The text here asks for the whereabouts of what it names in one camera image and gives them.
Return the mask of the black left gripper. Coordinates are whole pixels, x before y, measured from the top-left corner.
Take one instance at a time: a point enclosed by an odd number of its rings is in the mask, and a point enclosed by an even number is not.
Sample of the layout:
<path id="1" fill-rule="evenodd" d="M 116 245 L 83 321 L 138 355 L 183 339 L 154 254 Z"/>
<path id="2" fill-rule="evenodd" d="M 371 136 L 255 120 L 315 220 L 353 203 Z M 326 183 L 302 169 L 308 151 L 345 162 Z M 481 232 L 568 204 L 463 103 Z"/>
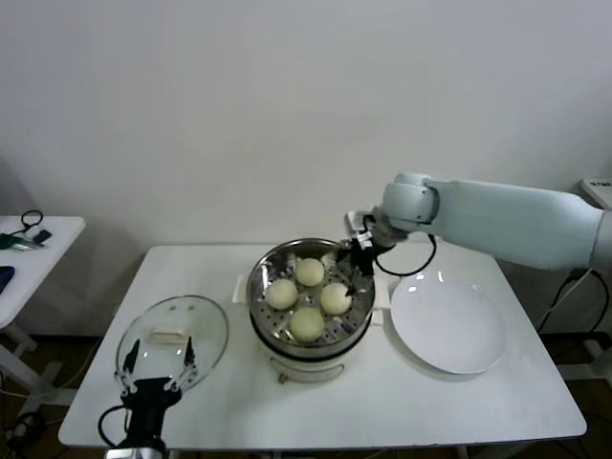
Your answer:
<path id="1" fill-rule="evenodd" d="M 123 387 L 121 401 L 131 412 L 129 438 L 160 438 L 166 411 L 182 399 L 198 375 L 192 337 L 183 352 L 183 369 L 177 376 L 133 381 L 140 341 L 122 342 L 116 353 L 115 379 Z"/>

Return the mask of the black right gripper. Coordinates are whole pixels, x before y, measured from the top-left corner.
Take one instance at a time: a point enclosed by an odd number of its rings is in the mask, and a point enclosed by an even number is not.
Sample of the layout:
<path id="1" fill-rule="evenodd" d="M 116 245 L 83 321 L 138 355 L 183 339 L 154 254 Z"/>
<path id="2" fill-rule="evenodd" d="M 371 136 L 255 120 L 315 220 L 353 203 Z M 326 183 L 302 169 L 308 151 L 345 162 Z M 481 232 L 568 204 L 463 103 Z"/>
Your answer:
<path id="1" fill-rule="evenodd" d="M 354 295 L 362 285 L 363 276 L 373 276 L 375 251 L 369 240 L 353 238 L 351 243 L 341 243 L 336 252 L 337 263 L 351 263 L 354 267 L 348 276 L 346 295 Z"/>

